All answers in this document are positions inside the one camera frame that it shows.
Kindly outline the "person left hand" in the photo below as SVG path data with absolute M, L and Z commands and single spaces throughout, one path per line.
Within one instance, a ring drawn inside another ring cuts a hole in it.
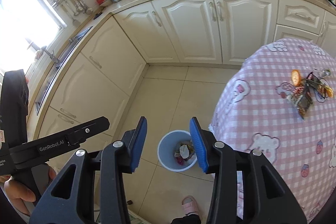
M 1 186 L 13 207 L 20 213 L 30 216 L 25 202 L 35 202 L 36 197 L 32 190 L 15 181 L 10 175 L 1 176 Z

